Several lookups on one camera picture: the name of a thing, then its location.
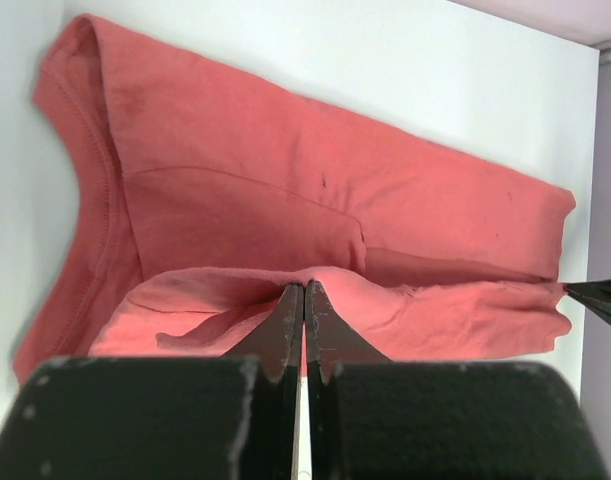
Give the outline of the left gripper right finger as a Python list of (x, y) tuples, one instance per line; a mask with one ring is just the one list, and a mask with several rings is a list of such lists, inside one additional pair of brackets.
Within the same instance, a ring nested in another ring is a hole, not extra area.
[(537, 362), (393, 362), (304, 293), (316, 479), (605, 479), (573, 391)]

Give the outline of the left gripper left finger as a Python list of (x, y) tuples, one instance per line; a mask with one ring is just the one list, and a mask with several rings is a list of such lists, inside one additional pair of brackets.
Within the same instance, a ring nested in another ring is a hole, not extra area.
[(220, 357), (55, 357), (0, 432), (0, 479), (290, 479), (304, 290)]

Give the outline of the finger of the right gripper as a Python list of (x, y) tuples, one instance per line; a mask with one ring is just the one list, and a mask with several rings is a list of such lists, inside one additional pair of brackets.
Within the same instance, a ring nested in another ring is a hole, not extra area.
[(611, 326), (611, 279), (566, 283), (565, 293)]

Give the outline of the salmon pink t shirt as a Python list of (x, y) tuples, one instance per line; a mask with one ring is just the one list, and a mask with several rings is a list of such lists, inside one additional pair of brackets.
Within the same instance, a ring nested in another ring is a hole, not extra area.
[(80, 193), (62, 271), (12, 363), (211, 356), (320, 282), (386, 357), (551, 351), (572, 194), (81, 15), (36, 106)]

